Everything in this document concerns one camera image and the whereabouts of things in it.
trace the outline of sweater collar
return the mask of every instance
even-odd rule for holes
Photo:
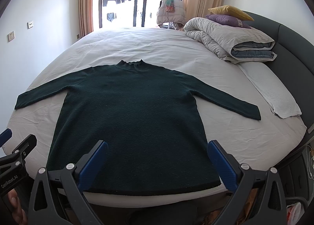
[[[128,63],[121,60],[118,64],[116,64],[116,67],[125,69],[128,71],[143,71],[149,67],[149,64],[146,64],[142,59],[140,61],[128,62]]]

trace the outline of headboard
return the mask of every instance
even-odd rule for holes
[[[309,129],[314,123],[314,46],[290,28],[260,15],[246,12],[254,21],[246,21],[276,42],[272,51],[274,61],[265,64],[277,75],[299,105],[304,124]],[[306,132],[301,143],[288,156],[300,151],[314,136]]]

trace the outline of yellow pillow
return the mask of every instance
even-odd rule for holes
[[[229,15],[232,17],[236,17],[240,20],[254,21],[254,19],[250,17],[247,13],[230,5],[224,5],[217,8],[211,8],[208,10],[216,15]]]

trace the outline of pillow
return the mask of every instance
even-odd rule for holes
[[[285,85],[267,65],[261,62],[243,62],[238,66],[280,118],[301,115],[302,112]]]
[[[243,23],[240,19],[228,15],[207,15],[207,19],[224,26],[241,27],[251,29],[249,25]]]
[[[208,10],[216,15],[229,15],[232,17],[236,17],[240,20],[254,21],[254,19],[250,17],[247,13],[230,5],[224,5],[216,8],[211,8]]]

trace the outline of human hand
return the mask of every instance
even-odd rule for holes
[[[21,207],[21,202],[18,198],[18,194],[16,193],[15,189],[12,189],[7,194],[9,198],[9,202],[14,208],[12,212],[12,217],[18,223],[18,225],[27,225],[27,217],[24,210]]]

